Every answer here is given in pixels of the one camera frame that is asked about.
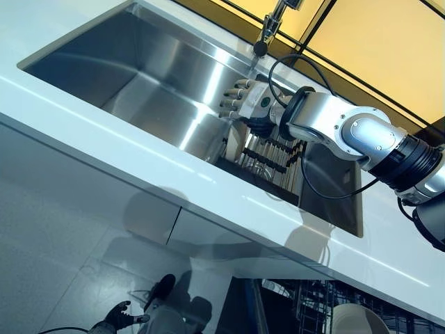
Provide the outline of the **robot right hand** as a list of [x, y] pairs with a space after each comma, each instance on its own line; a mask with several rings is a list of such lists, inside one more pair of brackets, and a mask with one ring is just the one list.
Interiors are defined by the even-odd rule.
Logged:
[[244, 123], [250, 132], [268, 138], [276, 128], [291, 96], [279, 86], [241, 79], [223, 93], [218, 116]]

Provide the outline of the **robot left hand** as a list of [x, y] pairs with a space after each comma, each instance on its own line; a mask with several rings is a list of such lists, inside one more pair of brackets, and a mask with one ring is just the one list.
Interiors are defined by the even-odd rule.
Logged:
[[131, 301], [122, 301], [118, 303], [108, 312], [104, 321], [111, 325], [116, 331], [134, 324], [144, 324], [149, 321], [149, 315], [129, 315], [127, 309], [130, 305]]

